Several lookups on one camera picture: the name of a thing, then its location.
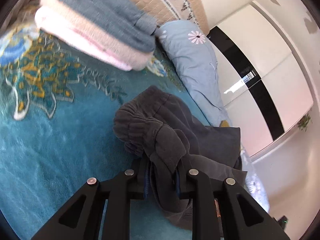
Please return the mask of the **dark grey sweatpants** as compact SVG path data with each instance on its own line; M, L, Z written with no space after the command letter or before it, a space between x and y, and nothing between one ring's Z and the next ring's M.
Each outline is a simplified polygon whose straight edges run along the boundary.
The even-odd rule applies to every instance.
M190 200L177 196L174 173L185 157L209 178L234 178L244 185L240 129L205 126L177 96L151 86L117 110L113 131L125 150L151 161L150 182L155 200L175 226L192 229Z

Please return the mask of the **teal floral bed blanket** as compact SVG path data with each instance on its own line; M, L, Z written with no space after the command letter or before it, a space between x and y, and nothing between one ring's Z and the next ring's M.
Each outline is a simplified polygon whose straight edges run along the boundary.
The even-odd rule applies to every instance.
M31 239L89 177L107 180L130 166L113 119L149 86L178 96L207 124L165 52L155 55L159 74L125 72L34 24L1 37L1 212L20 239Z

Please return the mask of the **white black sliding wardrobe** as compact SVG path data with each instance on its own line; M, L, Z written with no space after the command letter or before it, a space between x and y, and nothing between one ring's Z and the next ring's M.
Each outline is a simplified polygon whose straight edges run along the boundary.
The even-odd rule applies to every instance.
M276 28L247 5L211 29L219 89L253 156L285 135L313 106L310 88Z

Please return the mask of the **folded pink fluffy garment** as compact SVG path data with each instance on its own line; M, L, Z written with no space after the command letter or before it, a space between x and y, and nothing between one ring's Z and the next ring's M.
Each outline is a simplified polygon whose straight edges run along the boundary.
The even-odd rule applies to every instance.
M126 72L143 70L153 57L153 52L119 41L58 0L40 0L35 23L71 47Z

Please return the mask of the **folded grey knit garment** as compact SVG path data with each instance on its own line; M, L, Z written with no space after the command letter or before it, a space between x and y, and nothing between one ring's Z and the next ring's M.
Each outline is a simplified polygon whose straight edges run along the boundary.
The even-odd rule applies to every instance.
M156 49L156 19L138 9L130 0L58 1L138 51L151 53Z

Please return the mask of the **light blue floral duvet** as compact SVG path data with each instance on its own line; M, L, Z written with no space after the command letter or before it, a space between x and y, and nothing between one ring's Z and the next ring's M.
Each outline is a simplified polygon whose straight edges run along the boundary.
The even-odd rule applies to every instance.
M190 96L209 122L209 135L200 137L200 152L215 163L239 168L246 174L245 188L269 211L264 186L242 146L240 129L232 126L219 90L217 58L213 44L190 21L175 20L156 29L155 35L173 62L176 72Z

